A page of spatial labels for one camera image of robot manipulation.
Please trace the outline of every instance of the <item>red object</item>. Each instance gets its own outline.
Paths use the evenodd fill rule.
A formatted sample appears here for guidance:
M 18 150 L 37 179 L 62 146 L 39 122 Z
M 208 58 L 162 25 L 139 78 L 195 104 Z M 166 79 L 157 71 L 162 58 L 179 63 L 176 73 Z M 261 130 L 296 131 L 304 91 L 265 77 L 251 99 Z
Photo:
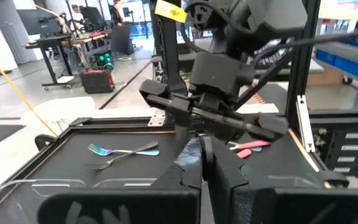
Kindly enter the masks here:
M 237 156 L 241 159 L 245 159 L 249 157 L 252 154 L 252 151 L 250 149 L 244 149 L 243 151 L 237 153 Z
M 270 145 L 269 142 L 258 140 L 258 141 L 253 141 L 253 142 L 247 142 L 247 143 L 244 143 L 244 144 L 239 144 L 236 147 L 238 149 L 252 149 L 252 148 L 255 148 L 255 147 L 264 147 L 264 146 L 269 146 L 269 145 Z

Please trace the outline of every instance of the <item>fork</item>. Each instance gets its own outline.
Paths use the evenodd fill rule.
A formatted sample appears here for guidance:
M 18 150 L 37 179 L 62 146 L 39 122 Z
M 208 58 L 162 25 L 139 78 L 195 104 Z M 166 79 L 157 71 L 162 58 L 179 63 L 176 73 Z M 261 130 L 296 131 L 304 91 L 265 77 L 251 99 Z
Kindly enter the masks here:
M 104 162 L 101 162 L 101 163 L 98 163 L 98 164 L 85 164 L 84 166 L 86 168 L 88 168 L 88 169 L 102 170 L 102 169 L 105 169 L 105 168 L 111 166 L 111 164 L 116 160 L 119 160 L 119 159 L 121 159 L 123 157 L 135 154 L 135 153 L 140 152 L 140 151 L 144 151 L 144 150 L 147 150 L 147 149 L 154 148 L 156 146 L 158 146 L 158 142 L 157 141 L 152 141 L 152 142 L 148 143 L 147 145 L 144 145 L 144 146 L 142 146 L 142 147 L 140 147 L 140 148 L 138 148 L 136 150 L 133 150 L 132 152 L 128 152 L 128 153 L 125 153 L 124 155 L 117 156 L 114 159 L 111 159 L 109 161 L 104 161 Z
M 112 150 L 112 149 L 103 149 L 102 147 L 99 147 L 95 144 L 90 144 L 88 146 L 88 149 L 94 153 L 96 153 L 99 156 L 108 156 L 110 154 L 114 154 L 114 153 L 128 153 L 128 152 L 132 152 L 131 150 Z M 157 156 L 160 154 L 160 151 L 157 150 L 148 150 L 148 151 L 142 151 L 142 152 L 137 152 L 136 154 L 139 155 L 145 155 L 145 156 Z

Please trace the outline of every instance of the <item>sticker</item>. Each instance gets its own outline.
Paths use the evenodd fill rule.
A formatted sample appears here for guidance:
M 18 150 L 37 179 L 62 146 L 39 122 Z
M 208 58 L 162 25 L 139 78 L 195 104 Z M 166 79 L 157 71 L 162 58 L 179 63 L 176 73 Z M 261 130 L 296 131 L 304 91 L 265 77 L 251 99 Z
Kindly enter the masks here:
M 183 23 L 186 21 L 187 16 L 187 13 L 182 8 L 163 0 L 157 0 L 154 13 Z

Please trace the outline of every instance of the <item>yellow cable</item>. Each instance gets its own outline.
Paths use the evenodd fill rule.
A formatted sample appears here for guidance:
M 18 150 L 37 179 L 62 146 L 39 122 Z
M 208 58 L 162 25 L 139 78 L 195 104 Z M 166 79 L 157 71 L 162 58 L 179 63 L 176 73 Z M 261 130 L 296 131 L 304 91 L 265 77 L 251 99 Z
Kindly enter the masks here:
M 6 73 L 4 72 L 4 70 L 1 67 L 0 67 L 0 72 L 5 77 L 5 79 L 9 82 L 9 84 L 11 84 L 12 88 L 16 91 L 16 93 L 24 101 L 24 103 L 30 108 L 30 110 L 35 114 L 35 116 L 41 121 L 41 123 L 44 124 L 45 127 L 47 127 L 50 132 L 52 132 L 55 136 L 57 136 L 57 134 L 53 131 L 53 129 L 34 111 L 33 107 L 27 101 L 27 99 L 24 97 L 24 95 L 22 94 L 20 89 L 18 89 L 18 87 L 15 85 L 15 83 L 12 82 L 11 78 L 9 78 L 9 76 L 6 75 Z

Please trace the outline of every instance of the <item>person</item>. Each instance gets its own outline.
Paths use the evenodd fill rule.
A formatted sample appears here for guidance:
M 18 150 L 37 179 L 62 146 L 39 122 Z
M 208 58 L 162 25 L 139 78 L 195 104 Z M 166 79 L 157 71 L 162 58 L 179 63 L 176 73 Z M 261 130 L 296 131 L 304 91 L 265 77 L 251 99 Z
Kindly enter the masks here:
M 84 26 L 80 23 L 80 21 L 84 20 L 84 16 L 82 15 L 80 8 L 76 5 L 73 4 L 71 5 L 71 8 L 73 9 L 73 11 L 71 12 L 73 14 L 73 22 L 71 23 L 71 30 L 75 31 L 78 30 L 80 32 L 84 32 L 84 30 L 82 28 L 84 28 Z
M 71 22 L 70 29 L 75 34 L 75 30 L 77 30 L 78 33 L 84 32 L 82 29 L 84 26 L 80 24 L 80 21 L 84 19 L 84 16 L 80 12 L 80 8 L 73 4 L 71 5 L 73 15 L 73 21 Z M 64 51 L 67 54 L 68 57 L 68 63 L 70 64 L 71 70 L 74 75 L 77 75 L 80 70 L 81 60 L 80 56 L 78 55 L 78 51 L 75 47 L 64 47 Z
M 110 11 L 111 14 L 111 24 L 112 24 L 112 29 L 114 31 L 114 26 L 117 27 L 121 27 L 124 25 L 124 19 L 121 16 L 121 1 L 120 0 L 114 0 L 114 5 L 113 8 Z M 110 45 L 112 46 L 112 48 L 114 48 L 114 44 L 113 44 L 114 40 L 113 38 L 110 40 Z M 122 55 L 119 52 L 117 52 L 116 50 L 112 49 L 112 54 L 118 58 L 118 60 L 130 60 L 131 58 L 126 56 L 126 55 Z

